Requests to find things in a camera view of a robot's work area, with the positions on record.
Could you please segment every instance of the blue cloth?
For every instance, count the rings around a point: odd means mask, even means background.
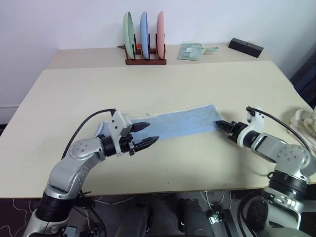
[[[222,120],[214,105],[171,112],[142,119],[131,119],[132,123],[149,122],[150,125],[139,132],[132,132],[133,142],[147,137],[159,136],[159,140],[173,137],[210,132],[217,129],[215,121]],[[109,135],[108,122],[103,122],[96,135]]]

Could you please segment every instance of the dish rack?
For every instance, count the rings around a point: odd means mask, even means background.
[[[157,34],[156,34],[156,46],[155,48],[150,48],[150,34],[148,34],[148,52],[149,52],[149,59],[146,59],[143,55],[142,47],[138,48],[136,46],[136,49],[134,46],[136,44],[136,36],[134,34],[134,44],[132,45],[133,48],[133,55],[135,59],[129,58],[125,45],[125,54],[126,54],[126,59],[125,59],[125,64],[126,65],[165,65],[167,64],[167,60],[165,59],[165,54],[166,54],[166,44],[163,44],[163,58],[159,58],[158,56],[158,47],[157,47]]]

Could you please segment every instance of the plastic bag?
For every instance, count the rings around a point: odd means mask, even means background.
[[[178,59],[199,60],[205,52],[215,52],[218,47],[205,48],[200,43],[183,43],[180,46]]]

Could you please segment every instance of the blue plate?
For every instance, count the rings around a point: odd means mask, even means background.
[[[140,18],[140,40],[142,44],[142,50],[144,57],[149,59],[149,52],[148,52],[148,23],[147,23],[147,12],[143,12]]]

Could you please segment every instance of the cable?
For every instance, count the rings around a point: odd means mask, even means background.
[[[264,111],[261,111],[259,109],[255,109],[255,108],[250,107],[250,106],[248,106],[246,109],[247,109],[247,111],[251,110],[251,111],[256,111],[258,113],[261,113],[261,114],[263,114],[265,116],[268,116],[269,118],[273,119],[274,121],[278,122],[283,127],[285,127],[286,129],[290,130],[302,142],[302,144],[306,147],[306,149],[309,152],[311,151],[310,147],[307,145],[307,143],[304,141],[304,139],[297,132],[295,132],[292,128],[290,128],[288,125],[286,125],[284,122],[278,120],[276,117],[274,117],[274,116],[272,116],[272,115],[270,115],[270,114],[268,114],[268,113],[266,113]]]
[[[99,203],[102,203],[102,204],[106,204],[106,205],[116,205],[116,204],[120,204],[120,203],[123,203],[123,202],[126,202],[126,201],[129,201],[129,200],[132,200],[134,197],[136,197],[137,194],[134,194],[132,197],[128,198],[128,199],[124,199],[122,201],[117,201],[117,202],[114,202],[114,203],[109,203],[109,202],[105,202],[105,201],[100,201],[100,198],[97,199],[97,200],[94,200],[96,202],[99,202]]]
[[[88,221],[89,231],[91,231],[88,211],[85,210],[85,213],[87,214],[87,221]]]
[[[231,194],[231,191],[229,190],[229,200],[230,200],[230,203],[229,203],[229,210],[232,208],[232,194]]]
[[[0,230],[1,230],[1,229],[3,229],[3,228],[5,228],[5,227],[8,227],[10,237],[13,237],[13,236],[12,236],[12,234],[11,234],[11,229],[10,229],[10,226],[1,226],[1,227],[0,227]]]
[[[103,198],[103,196],[101,196],[100,198],[98,198],[98,199],[95,199],[95,201],[99,201],[99,200],[101,200]]]
[[[202,194],[202,192],[200,191],[200,194],[201,194],[201,196],[202,196],[202,198],[204,199],[204,201],[205,202],[207,202],[207,204],[208,205],[211,205],[211,206],[219,206],[220,204],[222,204],[222,202],[223,202],[223,200],[224,200],[224,197],[225,197],[225,191],[223,190],[223,196],[222,196],[222,199],[219,201],[219,203],[210,203],[209,201],[208,201],[208,196],[207,196],[207,192],[208,191],[204,191],[205,192],[205,195],[206,195],[206,199],[205,199],[205,197],[203,196],[203,194]]]
[[[104,225],[104,222],[101,220],[101,218],[99,217],[99,215],[95,212],[95,210],[92,208],[91,204],[89,202],[87,202],[87,206],[89,207],[90,211],[92,212],[92,214],[98,219],[98,221],[102,224],[102,229],[103,229],[103,233],[104,233],[104,237],[107,237],[107,228]]]
[[[168,196],[168,195],[171,195],[172,193],[162,193],[162,194],[151,194],[151,195],[154,195],[154,196],[158,196],[158,197],[163,197],[163,196]]]
[[[65,148],[65,150],[64,150],[64,153],[63,153],[63,156],[61,157],[61,159],[63,159],[63,158],[66,156],[67,151],[68,151],[70,145],[72,144],[74,138],[76,137],[76,135],[78,134],[78,132],[80,131],[80,129],[84,126],[84,124],[85,124],[90,118],[92,118],[93,116],[98,115],[98,114],[100,114],[100,113],[104,113],[104,112],[111,112],[111,113],[113,113],[114,111],[116,111],[116,110],[115,110],[115,109],[99,110],[99,111],[94,112],[93,114],[91,114],[89,117],[87,117],[87,118],[80,124],[80,126],[77,128],[77,130],[75,131],[75,133],[74,133],[73,136],[71,137],[70,141],[68,142],[68,144],[67,144],[67,146],[66,146],[66,148]]]
[[[31,209],[31,200],[29,201],[29,210],[31,213],[33,213],[32,209]]]
[[[67,144],[67,146],[66,146],[66,148],[65,148],[65,150],[64,150],[64,153],[63,153],[61,159],[63,159],[63,158],[66,156],[67,151],[68,151],[69,147],[71,146],[71,144],[72,144],[74,138],[76,137],[76,135],[79,133],[80,129],[84,126],[84,124],[85,124],[90,118],[92,118],[93,116],[98,115],[98,114],[100,114],[100,113],[104,113],[104,112],[111,112],[111,114],[113,114],[115,111],[116,111],[115,109],[99,110],[99,111],[97,111],[97,112],[94,112],[94,113],[91,114],[90,116],[88,116],[88,117],[80,124],[80,126],[77,128],[77,130],[76,130],[76,131],[74,132],[74,134],[72,135],[71,139],[69,140],[69,142],[68,142],[68,144]],[[101,218],[98,216],[98,214],[93,210],[92,206],[91,206],[88,202],[87,202],[87,205],[88,205],[89,209],[91,210],[91,212],[93,213],[93,215],[94,215],[94,216],[100,221],[100,223],[102,224],[102,228],[103,228],[103,232],[104,232],[104,237],[106,237],[106,236],[107,236],[107,229],[106,229],[106,227],[105,227],[103,221],[102,221]]]
[[[208,204],[208,207],[209,207],[209,209],[211,210],[211,211],[213,211],[213,208],[212,208],[212,206],[211,206],[211,204],[209,203],[209,201],[208,201],[208,195],[207,195],[207,192],[205,192],[205,194],[206,194],[206,202],[207,202],[207,204]]]
[[[245,225],[248,227],[249,231],[251,232],[251,234],[254,236],[254,237],[257,237],[257,235],[254,233],[254,231],[248,226],[245,218],[244,218],[244,215],[243,215],[243,208],[245,206],[245,204],[252,198],[254,198],[255,196],[258,196],[259,194],[261,193],[261,191],[253,191],[253,192],[250,192],[248,193],[240,202],[239,206],[238,206],[238,209],[237,209],[237,221],[238,221],[238,225],[239,225],[239,228],[241,230],[241,233],[242,233],[242,236],[243,237],[247,237],[244,229],[243,229],[243,226],[242,226],[242,223],[241,223],[241,219],[240,219],[240,216],[242,215],[242,218],[243,218],[243,221],[245,223]]]
[[[98,227],[97,224],[88,216],[86,216],[83,212],[79,211],[77,208],[73,207],[73,210],[75,210],[76,212],[78,212],[79,214],[81,214],[82,216],[86,217],[86,218],[89,218],[89,221],[91,221],[93,223],[93,225],[95,227]]]
[[[12,205],[15,209],[17,209],[18,211],[25,211],[25,215],[24,215],[24,225],[22,227],[20,227],[17,232],[15,233],[14,237],[16,237],[16,235],[19,233],[19,231],[21,229],[23,229],[25,226],[26,226],[26,215],[28,214],[27,210],[24,210],[24,209],[19,209],[17,208],[15,205],[14,205],[14,199],[12,200]]]

